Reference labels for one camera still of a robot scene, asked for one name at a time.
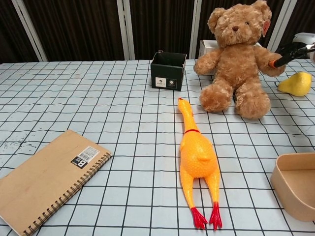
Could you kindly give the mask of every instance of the checkered tablecloth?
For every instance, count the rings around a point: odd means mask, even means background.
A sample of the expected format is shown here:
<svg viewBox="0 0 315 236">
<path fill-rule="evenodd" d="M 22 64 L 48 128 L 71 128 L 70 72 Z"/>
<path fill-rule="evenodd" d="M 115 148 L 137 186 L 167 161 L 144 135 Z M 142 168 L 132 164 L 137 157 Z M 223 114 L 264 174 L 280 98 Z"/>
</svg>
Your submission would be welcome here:
<svg viewBox="0 0 315 236">
<path fill-rule="evenodd" d="M 211 76 L 186 63 L 182 91 L 151 87 L 150 61 L 73 61 L 0 65 L 0 177 L 55 137 L 72 129 L 114 156 L 35 235 L 38 236 L 311 236 L 314 222 L 283 209 L 270 185 L 276 158 L 313 152 L 315 90 L 304 97 L 277 91 L 275 82 L 298 71 L 315 75 L 308 60 L 295 60 L 279 77 L 260 75 L 272 109 L 244 120 L 234 103 L 208 114 L 199 103 Z M 177 98 L 189 99 L 201 132 L 214 144 L 220 169 L 223 228 L 196 230 L 179 179 L 183 118 Z M 194 201 L 210 218 L 203 179 Z M 15 236 L 0 220 L 0 236 Z"/>
</svg>

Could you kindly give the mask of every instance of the teddy bear's foot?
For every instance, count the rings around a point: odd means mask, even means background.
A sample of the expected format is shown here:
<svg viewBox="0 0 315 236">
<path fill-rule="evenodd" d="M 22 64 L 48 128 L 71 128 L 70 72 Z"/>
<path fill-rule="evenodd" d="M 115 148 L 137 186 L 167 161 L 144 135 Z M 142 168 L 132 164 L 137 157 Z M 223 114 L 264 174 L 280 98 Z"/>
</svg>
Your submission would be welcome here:
<svg viewBox="0 0 315 236">
<path fill-rule="evenodd" d="M 214 81 L 205 87 L 200 94 L 200 104 L 207 112 L 221 112 L 231 105 L 232 87 L 224 81 Z"/>
<path fill-rule="evenodd" d="M 270 99 L 259 84 L 244 84 L 236 91 L 236 111 L 247 119 L 259 119 L 270 110 Z"/>
</svg>

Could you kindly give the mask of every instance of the yellow pear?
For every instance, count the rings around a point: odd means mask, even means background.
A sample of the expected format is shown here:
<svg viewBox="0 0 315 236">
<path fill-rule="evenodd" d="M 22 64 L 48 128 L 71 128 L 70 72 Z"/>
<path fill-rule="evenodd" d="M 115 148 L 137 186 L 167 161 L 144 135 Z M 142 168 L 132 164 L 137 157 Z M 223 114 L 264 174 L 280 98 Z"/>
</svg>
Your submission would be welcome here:
<svg viewBox="0 0 315 236">
<path fill-rule="evenodd" d="M 301 71 L 278 84 L 278 90 L 294 96 L 305 96 L 311 89 L 312 75 Z"/>
</svg>

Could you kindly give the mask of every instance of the barcode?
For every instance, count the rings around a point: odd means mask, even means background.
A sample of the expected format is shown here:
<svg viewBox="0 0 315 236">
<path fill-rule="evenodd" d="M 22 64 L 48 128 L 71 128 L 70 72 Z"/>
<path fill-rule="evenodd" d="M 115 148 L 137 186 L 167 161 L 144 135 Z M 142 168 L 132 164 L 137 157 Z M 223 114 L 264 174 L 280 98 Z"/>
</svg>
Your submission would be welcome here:
<svg viewBox="0 0 315 236">
<path fill-rule="evenodd" d="M 81 152 L 78 157 L 83 159 L 86 162 L 90 162 L 96 155 L 99 154 L 99 151 L 94 149 L 91 146 L 88 146 L 83 152 Z"/>
</svg>

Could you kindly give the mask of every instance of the brown notebook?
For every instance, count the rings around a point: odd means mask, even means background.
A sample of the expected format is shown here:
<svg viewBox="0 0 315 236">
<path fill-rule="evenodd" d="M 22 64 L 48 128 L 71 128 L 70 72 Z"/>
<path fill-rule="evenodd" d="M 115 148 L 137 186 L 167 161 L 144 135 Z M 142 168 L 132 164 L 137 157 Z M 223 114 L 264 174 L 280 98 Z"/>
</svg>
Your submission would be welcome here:
<svg viewBox="0 0 315 236">
<path fill-rule="evenodd" d="M 112 153 L 67 130 L 0 179 L 0 217 L 20 236 L 32 235 Z"/>
</svg>

